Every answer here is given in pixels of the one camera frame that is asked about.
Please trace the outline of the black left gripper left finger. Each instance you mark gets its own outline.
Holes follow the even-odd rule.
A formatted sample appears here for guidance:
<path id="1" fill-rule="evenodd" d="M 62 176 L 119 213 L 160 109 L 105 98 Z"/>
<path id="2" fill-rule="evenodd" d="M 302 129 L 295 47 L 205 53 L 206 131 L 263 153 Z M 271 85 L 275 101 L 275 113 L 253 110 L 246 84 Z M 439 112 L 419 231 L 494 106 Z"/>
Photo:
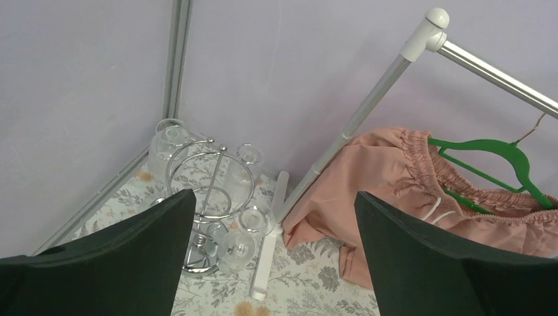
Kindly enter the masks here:
<path id="1" fill-rule="evenodd" d="M 149 209 L 35 256 L 1 260 L 2 315 L 170 315 L 196 196 Z"/>

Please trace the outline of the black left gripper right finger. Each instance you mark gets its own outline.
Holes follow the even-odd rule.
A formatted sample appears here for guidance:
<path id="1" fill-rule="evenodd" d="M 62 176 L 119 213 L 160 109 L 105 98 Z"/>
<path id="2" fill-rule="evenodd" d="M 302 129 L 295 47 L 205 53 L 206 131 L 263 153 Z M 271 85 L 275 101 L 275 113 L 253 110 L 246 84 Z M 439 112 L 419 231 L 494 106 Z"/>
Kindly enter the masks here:
<path id="1" fill-rule="evenodd" d="M 359 192 L 355 215 L 381 315 L 556 315 L 557 260 L 500 250 Z"/>

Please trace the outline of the chrome wine glass rack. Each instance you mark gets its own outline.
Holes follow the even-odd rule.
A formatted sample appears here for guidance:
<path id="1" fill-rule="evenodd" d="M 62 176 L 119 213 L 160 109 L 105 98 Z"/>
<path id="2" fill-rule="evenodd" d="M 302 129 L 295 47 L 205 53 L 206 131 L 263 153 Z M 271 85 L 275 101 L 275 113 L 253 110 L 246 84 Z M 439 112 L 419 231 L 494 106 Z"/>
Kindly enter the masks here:
<path id="1" fill-rule="evenodd" d="M 182 272 L 188 277 L 204 277 L 217 272 L 218 244 L 229 231 L 225 223 L 232 220 L 251 201 L 256 185 L 251 184 L 249 197 L 235 203 L 223 188 L 230 160 L 237 161 L 226 146 L 218 147 L 215 140 L 194 140 L 180 147 L 166 166 L 167 192 L 173 194 L 184 188 L 197 197 L 188 249 Z"/>

